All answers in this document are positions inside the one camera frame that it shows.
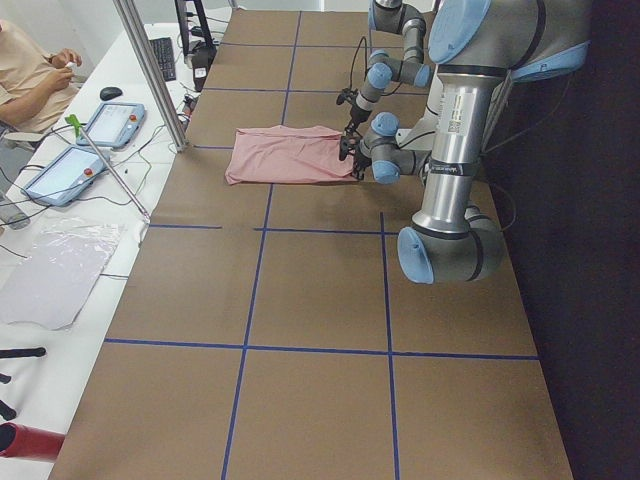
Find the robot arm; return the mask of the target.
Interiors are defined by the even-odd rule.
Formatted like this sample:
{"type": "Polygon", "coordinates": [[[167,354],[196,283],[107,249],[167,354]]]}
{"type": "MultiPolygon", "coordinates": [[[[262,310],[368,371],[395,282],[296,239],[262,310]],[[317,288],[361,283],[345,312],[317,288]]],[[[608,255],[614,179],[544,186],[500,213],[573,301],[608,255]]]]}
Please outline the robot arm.
{"type": "Polygon", "coordinates": [[[510,83],[569,74],[585,62],[592,5],[588,1],[447,1],[427,22],[401,1],[374,1],[373,30],[400,35],[401,59],[383,51],[370,57],[363,85],[344,89],[339,101],[351,107],[339,155],[351,158],[352,173],[371,171],[381,184],[418,175],[425,191],[421,208],[398,235],[397,254],[412,282],[474,281],[500,265],[504,243],[499,227],[471,201],[480,167],[491,100],[510,83]],[[396,82],[442,85],[433,143],[399,144],[399,122],[374,108],[396,82]]]}
{"type": "Polygon", "coordinates": [[[425,62],[424,44],[427,22],[424,14],[402,1],[372,1],[368,11],[369,29],[402,38],[402,56],[394,58],[383,49],[374,50],[365,61],[364,80],[356,88],[352,83],[339,93],[336,103],[350,105],[350,120],[343,138],[354,142],[358,128],[366,122],[376,103],[388,93],[394,82],[416,88],[429,86],[432,68],[425,62]]]}

